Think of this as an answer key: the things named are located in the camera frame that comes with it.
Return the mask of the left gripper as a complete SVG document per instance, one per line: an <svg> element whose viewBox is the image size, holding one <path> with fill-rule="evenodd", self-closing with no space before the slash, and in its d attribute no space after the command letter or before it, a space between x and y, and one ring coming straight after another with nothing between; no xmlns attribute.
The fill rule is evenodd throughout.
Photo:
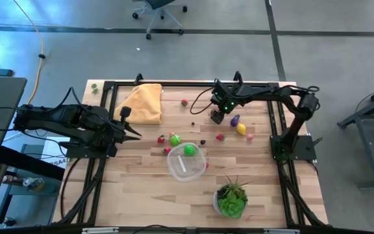
<svg viewBox="0 0 374 234"><path fill-rule="evenodd" d="M140 138L137 138L135 136L127 136L126 130L134 133L135 135L142 136L137 131L135 131L130 124L127 122L127 118L131 114L131 108L130 107L123 107L120 110L120 119L119 120L109 120L108 125L111 127L111 143L108 146L107 155L109 157L114 157L117 152L116 143L123 143L124 141L128 140L140 140Z"/></svg>

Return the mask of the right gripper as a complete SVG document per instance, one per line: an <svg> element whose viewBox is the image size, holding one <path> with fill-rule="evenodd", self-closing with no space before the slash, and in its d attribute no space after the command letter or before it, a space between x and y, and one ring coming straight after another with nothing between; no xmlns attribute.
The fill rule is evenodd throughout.
<svg viewBox="0 0 374 234"><path fill-rule="evenodd" d="M210 98L211 104L217 107L210 113L210 119L214 123L219 125L223 121L224 116L230 114L238 105L236 92L239 87L239 84L225 84L219 79L215 79L212 97Z"/></svg>

